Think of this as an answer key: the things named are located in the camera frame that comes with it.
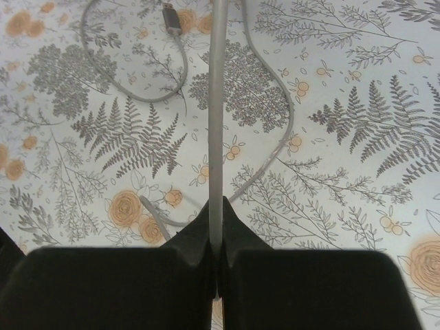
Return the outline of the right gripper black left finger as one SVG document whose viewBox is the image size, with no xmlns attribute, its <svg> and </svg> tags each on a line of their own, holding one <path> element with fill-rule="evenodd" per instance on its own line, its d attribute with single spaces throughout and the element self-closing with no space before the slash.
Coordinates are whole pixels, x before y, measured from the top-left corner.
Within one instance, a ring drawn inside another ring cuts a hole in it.
<svg viewBox="0 0 440 330">
<path fill-rule="evenodd" d="M 2 329 L 209 329 L 208 207 L 160 247 L 44 247 L 1 292 Z"/>
</svg>

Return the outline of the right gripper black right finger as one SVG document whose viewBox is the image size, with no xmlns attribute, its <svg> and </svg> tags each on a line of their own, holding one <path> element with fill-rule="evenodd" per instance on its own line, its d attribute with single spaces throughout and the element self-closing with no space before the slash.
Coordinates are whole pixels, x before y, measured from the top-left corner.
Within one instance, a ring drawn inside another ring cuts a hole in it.
<svg viewBox="0 0 440 330">
<path fill-rule="evenodd" d="M 225 329 L 420 329 L 402 276 L 374 250 L 274 249 L 223 204 Z"/>
</svg>

